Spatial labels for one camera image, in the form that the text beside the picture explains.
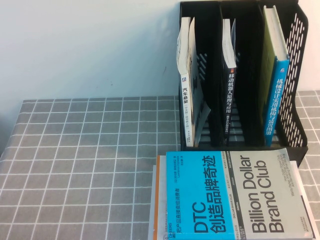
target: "white book spine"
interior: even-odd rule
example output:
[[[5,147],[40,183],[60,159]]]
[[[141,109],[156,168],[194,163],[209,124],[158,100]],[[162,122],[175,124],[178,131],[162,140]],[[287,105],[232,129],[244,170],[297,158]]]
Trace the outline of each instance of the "white book spine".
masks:
[[[193,125],[192,125],[192,97],[190,88],[189,74],[182,74],[181,76],[181,101],[183,107],[183,123],[185,131],[185,143],[187,147],[194,146]]]

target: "gray grid tablecloth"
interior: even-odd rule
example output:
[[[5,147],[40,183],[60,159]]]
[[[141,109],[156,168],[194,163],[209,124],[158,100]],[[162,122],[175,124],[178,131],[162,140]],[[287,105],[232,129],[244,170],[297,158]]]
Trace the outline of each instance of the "gray grid tablecloth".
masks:
[[[0,239],[146,240],[156,156],[180,142],[177,100],[24,101],[0,162]]]

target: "book title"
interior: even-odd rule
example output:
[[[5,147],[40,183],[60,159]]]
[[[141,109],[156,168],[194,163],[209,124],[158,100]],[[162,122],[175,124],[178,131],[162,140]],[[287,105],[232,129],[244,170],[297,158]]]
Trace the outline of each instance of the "book title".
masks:
[[[270,233],[284,233],[276,196],[273,191],[269,190],[272,183],[266,162],[258,160],[252,165],[249,157],[241,155],[240,159],[242,166],[239,168],[244,176],[242,186],[244,189],[252,191],[248,194],[250,205],[248,213],[253,233],[267,233],[268,230]],[[267,216],[263,212],[264,206],[267,208]]]
[[[217,168],[215,156],[203,156],[203,176],[206,194],[206,204],[194,202],[193,231],[195,233],[225,233],[226,221],[222,204],[219,181],[217,180]]]

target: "stack of books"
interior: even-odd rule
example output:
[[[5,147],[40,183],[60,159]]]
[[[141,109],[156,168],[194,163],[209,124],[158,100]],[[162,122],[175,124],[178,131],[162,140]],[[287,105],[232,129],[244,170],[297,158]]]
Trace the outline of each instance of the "stack of books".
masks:
[[[153,171],[148,240],[319,239],[286,149],[167,152]]]
[[[276,7],[264,6],[263,17],[264,38],[256,101],[259,124],[264,134],[264,145],[271,146],[290,60]],[[203,127],[211,111],[203,95],[204,82],[207,79],[203,76],[200,78],[197,64],[196,21],[195,17],[181,18],[176,52],[180,74],[180,107],[183,112],[181,120],[187,147],[199,145]],[[219,105],[219,109],[212,114],[219,115],[224,146],[228,146],[230,141],[232,113],[236,102],[234,99],[236,83],[241,84],[237,80],[237,65],[241,61],[241,56],[237,54],[236,38],[236,19],[223,19],[220,79],[208,79],[218,83],[216,86],[219,89],[216,92],[219,100],[216,104]]]

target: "black desk organizer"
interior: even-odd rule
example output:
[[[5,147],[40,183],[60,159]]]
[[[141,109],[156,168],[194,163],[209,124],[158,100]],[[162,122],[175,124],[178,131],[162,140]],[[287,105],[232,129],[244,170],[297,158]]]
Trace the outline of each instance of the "black desk organizer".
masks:
[[[263,127],[258,118],[257,98],[264,36],[263,6],[276,6],[290,57],[281,105],[276,123],[275,142],[264,146]],[[180,144],[182,151],[265,151],[286,147],[290,160],[298,165],[308,151],[307,137],[296,111],[295,96],[308,32],[308,19],[297,0],[233,0],[191,1],[180,3],[180,19],[195,17],[195,41],[199,60],[203,64],[204,98],[211,108],[208,117],[210,141],[198,147],[186,147],[182,102],[180,101]],[[236,54],[240,61],[234,90],[241,127],[231,127],[230,136],[242,136],[244,141],[224,145],[219,114],[220,74],[222,55],[222,19],[236,19]]]

